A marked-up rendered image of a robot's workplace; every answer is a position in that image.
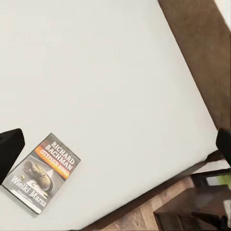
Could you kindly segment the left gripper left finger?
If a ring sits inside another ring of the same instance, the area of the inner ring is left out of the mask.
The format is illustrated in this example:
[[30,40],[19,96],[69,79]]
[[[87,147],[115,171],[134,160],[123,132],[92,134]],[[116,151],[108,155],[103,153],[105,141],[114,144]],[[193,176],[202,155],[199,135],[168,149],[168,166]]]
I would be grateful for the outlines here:
[[20,128],[0,133],[0,186],[24,146],[25,140]]

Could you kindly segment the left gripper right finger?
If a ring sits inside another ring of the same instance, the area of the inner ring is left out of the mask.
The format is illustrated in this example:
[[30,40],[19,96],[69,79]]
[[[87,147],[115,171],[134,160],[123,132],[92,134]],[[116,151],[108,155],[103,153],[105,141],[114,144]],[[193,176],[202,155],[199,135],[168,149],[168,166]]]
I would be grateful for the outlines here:
[[225,160],[231,166],[231,130],[219,128],[216,145],[224,156]]

